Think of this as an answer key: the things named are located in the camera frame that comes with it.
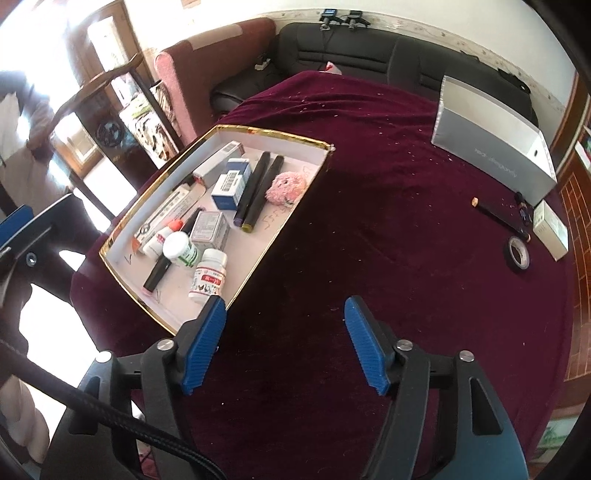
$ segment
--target white bottle cap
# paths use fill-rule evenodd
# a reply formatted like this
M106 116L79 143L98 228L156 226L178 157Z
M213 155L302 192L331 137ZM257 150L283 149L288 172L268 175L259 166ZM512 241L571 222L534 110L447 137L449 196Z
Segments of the white bottle cap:
M217 262L221 264L223 268L226 268L226 264L228 263L228 256L221 250L217 250L215 248L208 248L207 250L205 250L205 252L203 252L203 256L201 257L202 262L205 262L207 260Z
M162 254L169 260L174 260L182 255L189 244L189 236L185 232L171 233L162 246Z

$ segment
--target red cap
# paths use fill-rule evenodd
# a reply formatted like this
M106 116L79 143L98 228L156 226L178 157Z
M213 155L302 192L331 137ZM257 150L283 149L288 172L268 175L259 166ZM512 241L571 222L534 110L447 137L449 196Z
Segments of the red cap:
M183 221L180 218L177 218L168 224L168 228L170 228L173 232L178 232L181 228L183 228Z

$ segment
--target maroon velvet tablecloth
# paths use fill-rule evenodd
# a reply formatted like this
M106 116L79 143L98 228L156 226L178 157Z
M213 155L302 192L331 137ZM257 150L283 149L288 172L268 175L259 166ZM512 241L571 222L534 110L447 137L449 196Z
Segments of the maroon velvet tablecloth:
M567 366L573 258L555 262L533 237L530 269L509 270L510 233L470 201L518 223L513 195L431 145L436 110L386 85L305 72L223 118L336 147L276 269L233 305L204 386L184 401L198 448L228 478L359 478L387 402L342 322L353 294L427 352L474 352L532 454ZM548 201L564 218L557 194ZM165 331L110 277L99 244L74 276L73 303L99 349L141 352Z

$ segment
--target black leather sofa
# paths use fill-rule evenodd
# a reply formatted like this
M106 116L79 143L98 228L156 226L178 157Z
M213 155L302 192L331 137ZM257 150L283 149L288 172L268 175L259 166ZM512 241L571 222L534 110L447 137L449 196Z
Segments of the black leather sofa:
M226 113L247 98L305 70L333 62L344 75L393 85L431 100L439 99L444 75L457 78L497 98L538 126L530 90L517 77L495 70L475 56L384 30L318 24L286 25L271 43L264 70L250 67L218 84L210 101Z

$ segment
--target black pen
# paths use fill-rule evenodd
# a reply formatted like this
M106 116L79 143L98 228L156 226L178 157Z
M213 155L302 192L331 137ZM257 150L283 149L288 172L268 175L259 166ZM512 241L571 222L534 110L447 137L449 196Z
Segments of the black pen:
M269 165L270 161L271 154L269 152L263 152L261 158L256 164L255 171L252 172L248 182L246 183L244 192L240 197L240 202L238 202L236 215L234 215L234 225L242 226L244 223L244 219L248 214L248 210L252 205L252 201L256 196L258 186L261 184L261 181L264 178L265 172L267 171L267 166Z
M259 185L255 197L252 200L251 207L248 209L248 213L246 214L246 218L244 219L244 223L242 224L242 231L246 233L251 233L253 228L255 227L256 221L259 218L259 215L262 212L262 208L265 206L267 199L265 198L265 194L267 190L275 180L275 177L279 175L281 172L281 167L283 166L283 155L277 155L273 163L269 167L269 170L265 174L264 178Z

